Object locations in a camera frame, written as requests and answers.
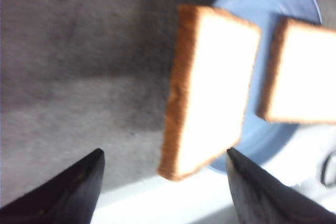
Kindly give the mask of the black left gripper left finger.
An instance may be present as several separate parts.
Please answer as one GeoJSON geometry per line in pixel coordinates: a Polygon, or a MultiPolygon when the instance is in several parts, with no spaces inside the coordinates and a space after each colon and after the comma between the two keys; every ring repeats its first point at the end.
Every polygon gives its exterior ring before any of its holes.
{"type": "Polygon", "coordinates": [[[105,158],[98,148],[41,186],[1,208],[1,223],[90,223],[105,158]]]}

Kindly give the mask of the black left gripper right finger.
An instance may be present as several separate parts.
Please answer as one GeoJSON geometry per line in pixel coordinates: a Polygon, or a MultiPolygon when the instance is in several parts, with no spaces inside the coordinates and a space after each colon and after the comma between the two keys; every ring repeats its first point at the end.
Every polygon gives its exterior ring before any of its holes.
{"type": "Polygon", "coordinates": [[[335,223],[335,214],[282,184],[235,148],[226,156],[230,193],[240,223],[335,223]]]}

